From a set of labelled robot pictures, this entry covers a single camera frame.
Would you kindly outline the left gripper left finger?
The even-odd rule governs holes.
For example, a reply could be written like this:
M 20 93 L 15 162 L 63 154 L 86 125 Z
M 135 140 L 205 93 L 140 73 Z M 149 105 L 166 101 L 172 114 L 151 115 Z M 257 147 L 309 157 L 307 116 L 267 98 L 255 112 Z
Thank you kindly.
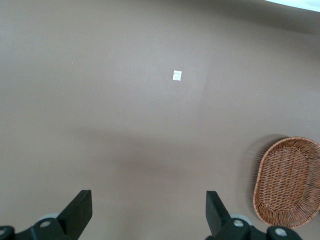
M 37 221 L 28 229 L 15 232 L 14 227 L 0 227 L 2 240 L 77 240 L 93 215 L 92 191 L 81 190 L 57 217 Z

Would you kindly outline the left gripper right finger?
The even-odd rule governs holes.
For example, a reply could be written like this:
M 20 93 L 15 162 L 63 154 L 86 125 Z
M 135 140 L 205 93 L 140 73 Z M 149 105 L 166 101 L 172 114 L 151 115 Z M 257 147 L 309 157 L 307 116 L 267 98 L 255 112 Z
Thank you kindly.
M 205 216 L 211 232 L 208 240 L 300 240 L 294 231 L 283 226 L 270 226 L 262 232 L 246 220 L 231 217 L 216 191 L 206 192 Z

